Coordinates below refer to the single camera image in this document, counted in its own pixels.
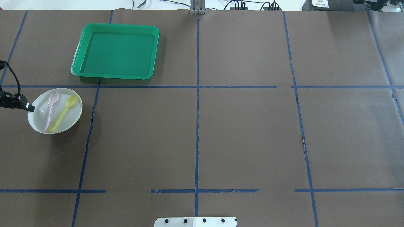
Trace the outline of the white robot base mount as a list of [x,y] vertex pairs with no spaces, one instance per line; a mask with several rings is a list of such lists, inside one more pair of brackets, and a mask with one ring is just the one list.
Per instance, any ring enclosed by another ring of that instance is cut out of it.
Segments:
[[155,227],[237,227],[236,217],[160,217]]

